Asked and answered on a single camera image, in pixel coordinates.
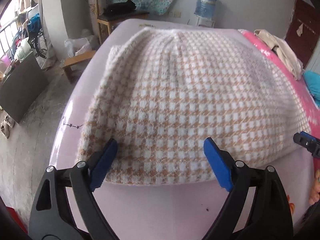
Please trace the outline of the person's right hand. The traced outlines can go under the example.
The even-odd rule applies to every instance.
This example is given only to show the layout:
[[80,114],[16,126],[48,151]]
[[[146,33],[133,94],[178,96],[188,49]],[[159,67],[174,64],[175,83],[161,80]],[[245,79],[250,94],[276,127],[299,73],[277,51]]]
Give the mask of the person's right hand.
[[320,170],[317,170],[315,173],[315,179],[313,181],[313,185],[309,194],[309,204],[313,205],[319,201],[319,193],[320,193]]

